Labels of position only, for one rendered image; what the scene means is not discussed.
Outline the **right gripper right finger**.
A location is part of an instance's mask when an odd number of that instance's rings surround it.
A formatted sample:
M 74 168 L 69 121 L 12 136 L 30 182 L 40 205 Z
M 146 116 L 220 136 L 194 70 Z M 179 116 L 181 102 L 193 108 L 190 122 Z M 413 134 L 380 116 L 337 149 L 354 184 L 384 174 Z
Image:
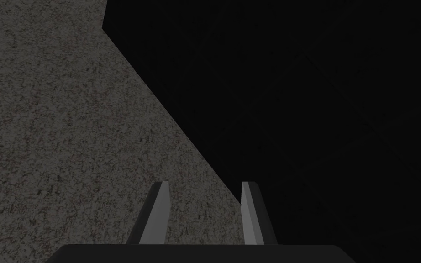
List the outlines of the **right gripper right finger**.
M 278 244 L 261 190 L 255 182 L 242 183 L 240 207 L 244 244 Z

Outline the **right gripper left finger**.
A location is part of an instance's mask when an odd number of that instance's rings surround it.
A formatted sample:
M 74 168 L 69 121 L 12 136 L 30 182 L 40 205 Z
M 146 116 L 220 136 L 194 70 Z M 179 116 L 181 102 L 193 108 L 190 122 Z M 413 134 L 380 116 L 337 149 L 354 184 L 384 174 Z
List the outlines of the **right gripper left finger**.
M 146 196 L 126 244 L 164 244 L 169 217 L 169 183 L 155 182 Z

